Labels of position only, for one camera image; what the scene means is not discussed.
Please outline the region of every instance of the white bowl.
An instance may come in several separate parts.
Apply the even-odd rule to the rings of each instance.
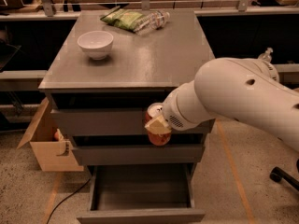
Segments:
[[[94,60],[104,59],[112,49],[113,35],[104,31],[92,31],[78,38],[82,51]]]

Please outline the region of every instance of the gray countertop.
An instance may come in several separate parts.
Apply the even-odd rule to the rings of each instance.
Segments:
[[[193,11],[169,12],[166,26],[147,36],[105,24],[103,11],[81,12],[39,89],[158,89],[193,80],[213,53]],[[114,35],[112,51],[101,61],[87,57],[77,44],[80,35],[93,30]]]

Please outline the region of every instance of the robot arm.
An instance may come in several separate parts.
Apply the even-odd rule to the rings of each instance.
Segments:
[[[264,130],[299,151],[299,93],[278,83],[261,59],[220,58],[205,63],[194,81],[173,90],[162,115],[175,130],[196,127],[215,113]]]

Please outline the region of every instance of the clear plastic bottle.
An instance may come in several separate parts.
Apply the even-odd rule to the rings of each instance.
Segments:
[[[271,53],[272,52],[273,52],[272,48],[267,48],[267,50],[264,53],[259,55],[258,59],[262,59],[262,60],[265,60],[265,61],[271,63],[271,61],[272,61]]]
[[[137,21],[134,32],[138,35],[146,35],[166,25],[170,14],[164,11],[154,11]]]

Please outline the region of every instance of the floor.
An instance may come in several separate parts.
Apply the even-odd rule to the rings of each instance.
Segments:
[[[0,223],[46,224],[51,210],[90,176],[42,172],[29,145],[16,149],[22,136],[23,131],[0,133]],[[274,136],[218,117],[192,179],[195,206],[206,212],[201,223],[299,223],[298,191],[269,178],[279,166],[299,179],[298,158]],[[78,224],[88,201],[86,185],[55,210],[49,224]]]

